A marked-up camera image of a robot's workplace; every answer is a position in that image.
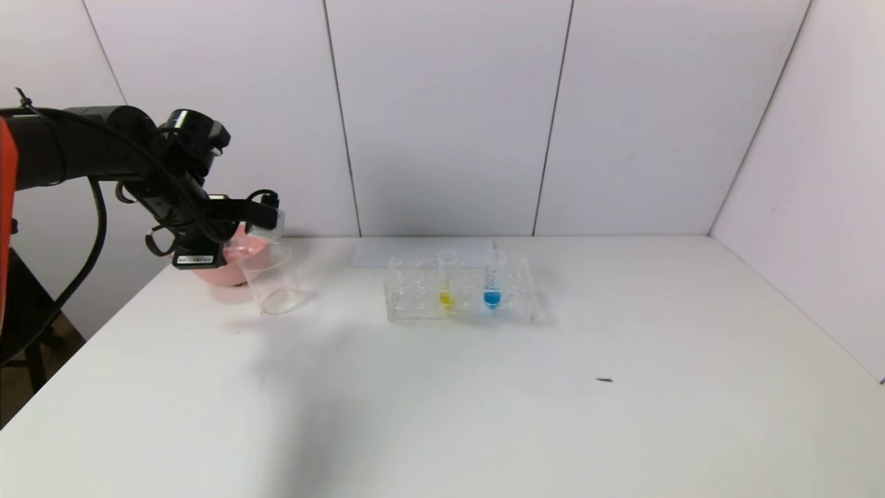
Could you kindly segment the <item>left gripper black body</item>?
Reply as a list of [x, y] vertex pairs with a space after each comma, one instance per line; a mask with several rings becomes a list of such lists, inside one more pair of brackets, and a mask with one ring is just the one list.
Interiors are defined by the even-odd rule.
[[224, 240], [206, 235], [198, 225], [189, 225], [177, 234], [173, 266], [177, 269], [215, 269], [224, 267]]

